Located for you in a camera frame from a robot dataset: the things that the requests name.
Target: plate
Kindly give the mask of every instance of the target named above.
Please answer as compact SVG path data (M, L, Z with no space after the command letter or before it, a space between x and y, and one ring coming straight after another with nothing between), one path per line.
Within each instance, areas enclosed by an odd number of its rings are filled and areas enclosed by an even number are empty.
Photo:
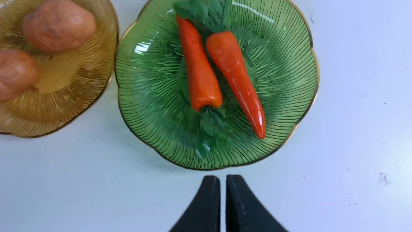
M195 153L200 115L192 110L180 45L175 0L151 0L118 47L119 107L130 130L174 164L196 170L262 160L292 135L315 100L319 66L302 12L288 0L238 0L226 27L245 52L248 72L266 116L258 139L233 93L220 82L225 131L206 159Z
M44 0L0 0L0 50L17 48L39 64L40 78L18 97L0 102L0 133L40 137L57 131L102 95L114 69L119 27L108 0L74 0L96 20L96 34L82 48L62 54L39 51L23 36L23 18Z

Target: yellow glass plate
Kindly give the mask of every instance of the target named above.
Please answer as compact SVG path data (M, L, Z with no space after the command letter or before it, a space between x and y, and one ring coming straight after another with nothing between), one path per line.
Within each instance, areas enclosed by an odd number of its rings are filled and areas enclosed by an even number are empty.
M92 106L110 82L119 37L111 2L72 0L94 15L96 34L80 49L48 54L27 43L21 27L23 18L44 1L0 0L0 50L25 50L41 72L32 88L0 102L2 134L40 137L55 132Z

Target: orange carrot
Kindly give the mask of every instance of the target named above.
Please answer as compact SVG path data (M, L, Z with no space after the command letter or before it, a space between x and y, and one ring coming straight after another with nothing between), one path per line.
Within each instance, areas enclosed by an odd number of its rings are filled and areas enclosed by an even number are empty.
M236 37L230 31L213 34L207 39L206 48L225 76L256 135L264 139L266 136L265 114L249 78Z
M187 67L190 103L195 111L202 107L219 108L222 93L219 83L207 59L202 38L195 26L187 19L176 16Z

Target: green glass plate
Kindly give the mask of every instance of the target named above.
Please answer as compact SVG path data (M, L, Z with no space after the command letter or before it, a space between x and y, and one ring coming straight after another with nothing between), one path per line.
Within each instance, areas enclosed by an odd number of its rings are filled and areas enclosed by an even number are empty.
M175 1L148 2L118 47L124 121L138 138L185 168L241 166L268 157L288 140L315 100L319 67L307 20L289 0L232 2L225 25L246 54L267 135L258 139L228 84L220 81L225 131L202 160L195 153L200 115L189 103Z

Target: plastic vegetable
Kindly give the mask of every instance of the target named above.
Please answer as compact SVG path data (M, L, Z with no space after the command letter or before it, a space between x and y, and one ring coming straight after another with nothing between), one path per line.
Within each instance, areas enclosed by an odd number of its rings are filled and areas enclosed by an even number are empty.
M207 39L206 48L225 76L256 135L264 139L266 136L265 114L249 78L236 37L230 31L213 34Z
M80 48L95 31L93 15L70 0L47 0L23 21L27 40L49 53Z
M18 49L0 51L0 102L16 97L39 78L36 61Z
M187 67L192 108L197 112L206 106L219 108L223 102L222 93L216 75L207 59L202 38L189 20L179 16L176 18Z
M206 56L199 32L189 20L179 16L176 18L187 68L190 103L192 108L201 115L201 134L195 151L203 159L215 144L217 130L225 126L223 116L217 109L223 102L222 93Z
M250 81L244 59L251 60L242 52L236 37L227 31L226 17L230 0L184 0L174 4L176 13L189 19L207 39L210 56L228 81L243 112L260 139L266 136L265 114L259 97Z

